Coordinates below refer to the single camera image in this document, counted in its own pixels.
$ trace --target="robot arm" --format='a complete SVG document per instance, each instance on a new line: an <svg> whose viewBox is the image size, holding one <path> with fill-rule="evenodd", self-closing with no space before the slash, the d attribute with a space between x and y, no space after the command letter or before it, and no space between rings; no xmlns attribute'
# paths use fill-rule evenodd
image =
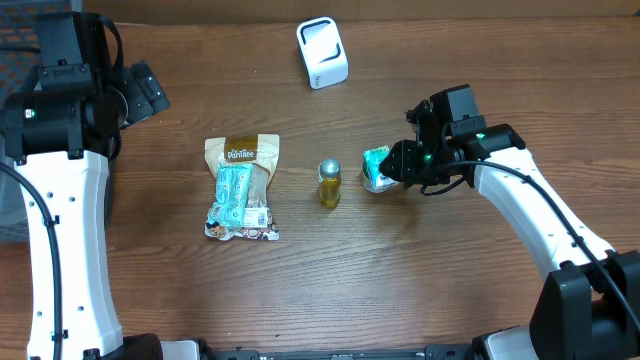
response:
<svg viewBox="0 0 640 360"><path fill-rule="evenodd" d="M405 188L422 185L427 196L443 193L425 193L428 186L462 175L507 219L545 278L529 326L474 339L464 359L638 356L639 254L617 254L591 232L544 179L518 134L506 124L486 126L468 85L423 100L407 112L407 120L415 126L416 140L396 143L380 164L382 174ZM602 299L592 301L592 290Z"/></svg>
<svg viewBox="0 0 640 360"><path fill-rule="evenodd" d="M529 150L511 147L492 152L484 161L505 165L531 176L558 204L599 260L607 258L608 250L613 251L609 243L589 230L562 201L536 167ZM474 172L474 184L513 227L531 253L543 279L549 272L559 270L565 261L578 266L590 263L547 202L528 183L498 169L478 166Z"/></svg>
<svg viewBox="0 0 640 360"><path fill-rule="evenodd" d="M108 354L122 345L109 277L104 232L104 192L109 176L107 158L86 151L69 160L66 151L28 156L17 170L46 199L56 221L62 277L62 358L88 351ZM53 279L49 238L42 214L23 189L29 219L33 277L33 320L27 346L30 358L53 354Z"/></svg>

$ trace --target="brown paper label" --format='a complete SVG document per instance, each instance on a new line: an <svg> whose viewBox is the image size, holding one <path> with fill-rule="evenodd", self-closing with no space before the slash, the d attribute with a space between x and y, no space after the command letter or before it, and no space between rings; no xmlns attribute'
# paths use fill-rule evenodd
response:
<svg viewBox="0 0 640 360"><path fill-rule="evenodd" d="M224 144L224 159L229 163L253 161L258 157L258 135L228 139Z"/></svg>

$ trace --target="small glass bottle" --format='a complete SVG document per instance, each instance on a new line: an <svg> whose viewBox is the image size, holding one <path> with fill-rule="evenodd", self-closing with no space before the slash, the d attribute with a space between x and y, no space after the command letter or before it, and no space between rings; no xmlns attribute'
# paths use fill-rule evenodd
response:
<svg viewBox="0 0 640 360"><path fill-rule="evenodd" d="M326 208L335 208L340 202L340 163L334 158L325 159L318 166L318 197Z"/></svg>

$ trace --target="packaged food item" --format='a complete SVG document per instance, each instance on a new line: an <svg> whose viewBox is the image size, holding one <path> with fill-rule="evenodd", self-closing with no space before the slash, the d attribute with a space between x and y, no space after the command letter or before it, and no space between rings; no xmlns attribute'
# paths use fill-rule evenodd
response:
<svg viewBox="0 0 640 360"><path fill-rule="evenodd" d="M216 178L216 199L207 214L205 234L278 240L280 233L267 204L267 186L278 164L280 137L259 134L205 142L205 160Z"/></svg>
<svg viewBox="0 0 640 360"><path fill-rule="evenodd" d="M360 182L365 189L374 193L381 193L398 184L397 181L380 173L380 163L389 155L390 151L389 146L385 145L362 153Z"/></svg>
<svg viewBox="0 0 640 360"><path fill-rule="evenodd" d="M326 208L335 208L340 202L340 163L334 158L325 159L318 166L318 198Z"/></svg>

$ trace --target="silver bottle cap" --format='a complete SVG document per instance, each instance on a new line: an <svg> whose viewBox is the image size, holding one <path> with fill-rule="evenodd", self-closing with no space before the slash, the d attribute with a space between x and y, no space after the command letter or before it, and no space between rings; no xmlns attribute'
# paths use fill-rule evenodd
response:
<svg viewBox="0 0 640 360"><path fill-rule="evenodd" d="M324 159L320 163L320 176L323 178L334 178L340 175L340 163L334 158Z"/></svg>

